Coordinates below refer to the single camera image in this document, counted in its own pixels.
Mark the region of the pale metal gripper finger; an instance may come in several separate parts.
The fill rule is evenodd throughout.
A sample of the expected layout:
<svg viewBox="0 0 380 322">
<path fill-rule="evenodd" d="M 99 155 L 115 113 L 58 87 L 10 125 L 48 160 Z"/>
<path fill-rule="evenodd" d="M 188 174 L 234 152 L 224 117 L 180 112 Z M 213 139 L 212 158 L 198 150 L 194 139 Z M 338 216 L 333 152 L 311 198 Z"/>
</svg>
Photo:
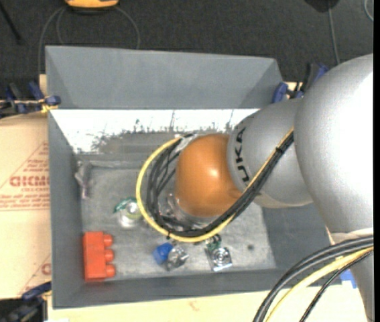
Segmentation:
<svg viewBox="0 0 380 322">
<path fill-rule="evenodd" d="M 206 257 L 213 272 L 220 272 L 233 266 L 231 253 L 226 247 L 206 248 Z"/>
<path fill-rule="evenodd" d="M 183 266 L 189 257 L 182 246 L 173 246 L 166 260 L 166 269 L 170 271 Z"/>
</svg>

